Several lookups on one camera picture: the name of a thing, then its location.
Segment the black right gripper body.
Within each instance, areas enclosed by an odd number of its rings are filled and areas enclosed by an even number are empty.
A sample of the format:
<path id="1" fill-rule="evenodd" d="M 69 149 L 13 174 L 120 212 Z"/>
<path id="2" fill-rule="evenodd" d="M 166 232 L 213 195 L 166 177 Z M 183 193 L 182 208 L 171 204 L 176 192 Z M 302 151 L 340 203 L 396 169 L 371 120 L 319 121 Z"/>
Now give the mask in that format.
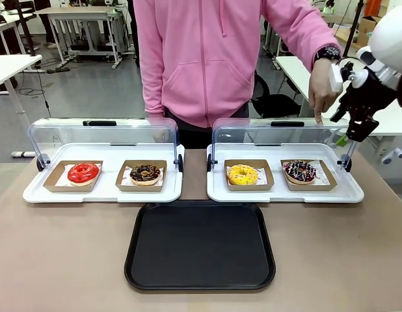
<path id="1" fill-rule="evenodd" d="M 377 111 L 385 109 L 397 97 L 394 88 L 382 83 L 376 73 L 368 66 L 361 70 L 354 68 L 354 63 L 346 62 L 340 66 L 343 81 L 350 81 L 339 103 L 347 106 L 350 118 L 373 116 Z"/>

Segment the person left hand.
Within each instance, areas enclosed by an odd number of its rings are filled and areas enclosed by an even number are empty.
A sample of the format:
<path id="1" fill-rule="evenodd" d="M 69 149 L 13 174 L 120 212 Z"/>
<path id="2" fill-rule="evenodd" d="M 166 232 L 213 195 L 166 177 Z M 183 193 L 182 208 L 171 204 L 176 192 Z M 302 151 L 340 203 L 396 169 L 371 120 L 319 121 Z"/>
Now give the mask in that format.
<path id="1" fill-rule="evenodd" d="M 342 93 L 333 92 L 329 81 L 329 72 L 335 61 L 321 58 L 314 62 L 308 86 L 308 102 L 314 112 L 317 124 L 322 124 L 322 114 L 327 112 Z"/>

